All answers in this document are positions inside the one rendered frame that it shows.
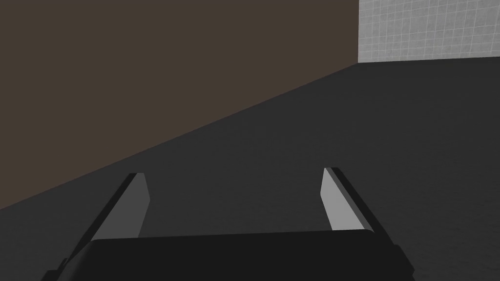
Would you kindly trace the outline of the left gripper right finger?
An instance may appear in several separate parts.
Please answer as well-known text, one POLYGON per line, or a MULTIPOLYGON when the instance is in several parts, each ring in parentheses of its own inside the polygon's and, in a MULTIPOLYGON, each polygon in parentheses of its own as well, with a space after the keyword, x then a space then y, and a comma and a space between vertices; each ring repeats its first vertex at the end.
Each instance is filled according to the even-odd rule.
POLYGON ((377 230, 373 213, 338 167, 324 169, 320 197, 332 230, 377 230))

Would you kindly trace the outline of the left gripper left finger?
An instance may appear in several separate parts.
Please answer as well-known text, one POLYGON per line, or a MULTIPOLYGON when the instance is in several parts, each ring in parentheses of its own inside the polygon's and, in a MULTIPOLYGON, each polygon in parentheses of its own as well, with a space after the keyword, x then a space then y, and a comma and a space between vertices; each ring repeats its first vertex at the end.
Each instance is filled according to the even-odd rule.
POLYGON ((138 238, 150 203, 143 173, 133 176, 113 204, 92 240, 138 238))

